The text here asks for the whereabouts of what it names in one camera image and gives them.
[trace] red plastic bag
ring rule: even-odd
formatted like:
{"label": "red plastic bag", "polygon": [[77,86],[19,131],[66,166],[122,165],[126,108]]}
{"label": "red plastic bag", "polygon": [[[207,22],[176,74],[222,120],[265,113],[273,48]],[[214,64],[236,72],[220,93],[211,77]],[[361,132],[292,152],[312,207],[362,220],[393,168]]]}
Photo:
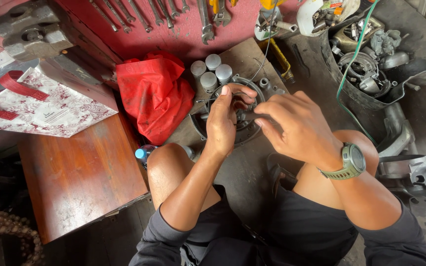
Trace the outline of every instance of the red plastic bag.
{"label": "red plastic bag", "polygon": [[153,145],[162,145],[193,106],[195,93],[180,78],[179,58],[151,51],[143,61],[134,58],[116,65],[124,108],[136,129]]}

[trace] wristwatch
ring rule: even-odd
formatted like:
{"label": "wristwatch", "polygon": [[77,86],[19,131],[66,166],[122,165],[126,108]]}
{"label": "wristwatch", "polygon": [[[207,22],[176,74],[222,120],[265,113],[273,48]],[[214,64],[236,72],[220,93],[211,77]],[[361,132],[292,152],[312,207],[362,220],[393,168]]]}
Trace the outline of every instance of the wristwatch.
{"label": "wristwatch", "polygon": [[357,177],[366,170],[366,161],[364,155],[355,144],[345,142],[345,146],[341,150],[343,156],[343,169],[336,172],[326,172],[318,169],[326,178],[343,180]]}

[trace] hand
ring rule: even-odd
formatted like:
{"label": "hand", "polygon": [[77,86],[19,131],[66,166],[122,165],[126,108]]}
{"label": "hand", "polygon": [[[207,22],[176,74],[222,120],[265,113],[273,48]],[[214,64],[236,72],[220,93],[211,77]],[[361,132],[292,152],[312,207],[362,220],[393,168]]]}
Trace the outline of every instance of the hand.
{"label": "hand", "polygon": [[[233,101],[233,93],[244,92],[238,95],[240,101]],[[206,120],[206,149],[226,158],[234,148],[236,138],[236,110],[246,109],[245,104],[254,102],[257,92],[249,87],[239,84],[224,85],[221,94],[212,104],[210,115]]]}
{"label": "hand", "polygon": [[343,168],[343,143],[334,137],[320,107],[303,91],[274,95],[254,112],[270,115],[284,130],[280,134],[265,118],[255,120],[278,153],[327,172]]}

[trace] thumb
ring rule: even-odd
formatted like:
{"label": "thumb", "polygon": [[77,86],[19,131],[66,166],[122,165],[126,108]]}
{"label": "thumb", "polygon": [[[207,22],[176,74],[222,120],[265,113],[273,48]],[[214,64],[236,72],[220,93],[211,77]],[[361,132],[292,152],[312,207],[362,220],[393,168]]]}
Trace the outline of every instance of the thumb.
{"label": "thumb", "polygon": [[213,115],[228,118],[231,106],[231,99],[231,88],[228,85],[224,85],[221,90],[221,94],[218,96],[218,98],[216,98],[215,102],[212,105],[211,110],[213,111]]}
{"label": "thumb", "polygon": [[254,120],[258,126],[261,127],[264,135],[269,139],[272,143],[272,146],[275,150],[280,149],[284,145],[284,141],[282,140],[282,135],[275,129],[275,127],[270,123],[266,118],[256,118]]}

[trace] watch face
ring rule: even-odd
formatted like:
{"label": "watch face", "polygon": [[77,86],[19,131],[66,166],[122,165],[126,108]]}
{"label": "watch face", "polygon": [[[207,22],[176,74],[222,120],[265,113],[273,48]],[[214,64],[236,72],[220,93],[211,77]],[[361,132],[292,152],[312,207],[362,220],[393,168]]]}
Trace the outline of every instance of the watch face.
{"label": "watch face", "polygon": [[358,146],[352,145],[350,147],[349,153],[351,155],[351,162],[355,166],[355,168],[360,172],[364,172],[366,167],[366,161],[364,160],[364,155],[358,148]]}

